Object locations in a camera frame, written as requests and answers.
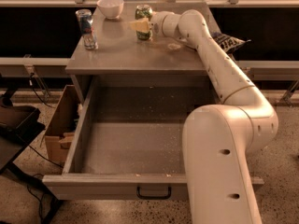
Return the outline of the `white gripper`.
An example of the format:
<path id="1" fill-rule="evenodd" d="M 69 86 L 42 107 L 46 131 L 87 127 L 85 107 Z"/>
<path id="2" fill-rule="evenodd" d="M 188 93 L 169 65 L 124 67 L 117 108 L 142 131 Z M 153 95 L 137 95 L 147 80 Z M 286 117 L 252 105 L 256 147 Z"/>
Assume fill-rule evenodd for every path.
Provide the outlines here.
<path id="1" fill-rule="evenodd" d="M 148 33 L 150 28 L 157 36 L 178 38 L 180 32 L 178 29 L 179 14 L 169 11 L 155 12 L 151 19 L 142 18 L 130 21 L 130 28 L 140 33 Z"/>

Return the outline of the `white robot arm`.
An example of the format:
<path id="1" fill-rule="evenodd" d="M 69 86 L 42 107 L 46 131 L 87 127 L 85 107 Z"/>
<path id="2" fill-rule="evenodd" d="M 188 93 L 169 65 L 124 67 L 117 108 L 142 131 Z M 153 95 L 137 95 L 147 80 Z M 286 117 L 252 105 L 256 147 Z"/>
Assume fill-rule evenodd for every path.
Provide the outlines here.
<path id="1" fill-rule="evenodd" d="M 192 224 L 263 224 L 246 156 L 276 136 L 273 106 L 212 38 L 200 12 L 155 12 L 130 27 L 195 49 L 220 99 L 217 105 L 194 109 L 183 126 Z"/>

